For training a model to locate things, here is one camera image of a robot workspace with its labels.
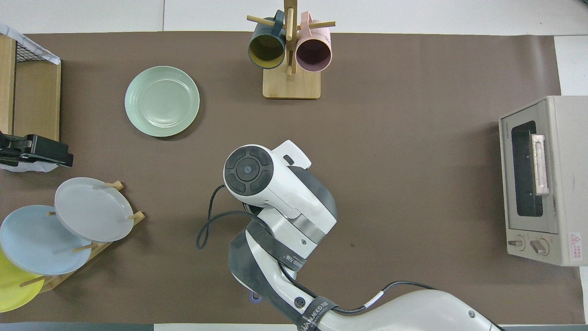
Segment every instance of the velcro strap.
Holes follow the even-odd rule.
[[[247,225],[247,232],[253,237],[255,242],[268,252],[274,259],[282,262],[288,268],[299,271],[306,263],[306,259],[294,253],[286,245],[277,241],[266,229],[257,221],[252,221]]]
[[[336,304],[325,297],[316,297],[308,305],[304,314],[298,320],[298,323],[296,324],[298,331],[315,331],[320,319],[323,318],[329,310],[336,306]]]

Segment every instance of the oven door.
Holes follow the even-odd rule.
[[[543,100],[501,121],[510,229],[558,232],[546,107]]]

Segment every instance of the white toaster oven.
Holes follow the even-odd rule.
[[[507,251],[588,265],[588,97],[548,96],[499,120]]]

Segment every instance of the blue mug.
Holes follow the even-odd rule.
[[[263,69],[273,69],[282,64],[286,57],[286,32],[283,29],[284,12],[266,18],[274,21],[273,27],[258,23],[249,42],[249,59]]]

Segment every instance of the round button panel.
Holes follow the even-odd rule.
[[[238,148],[225,162],[226,185],[241,196],[252,196],[263,191],[272,176],[272,158],[257,146]]]

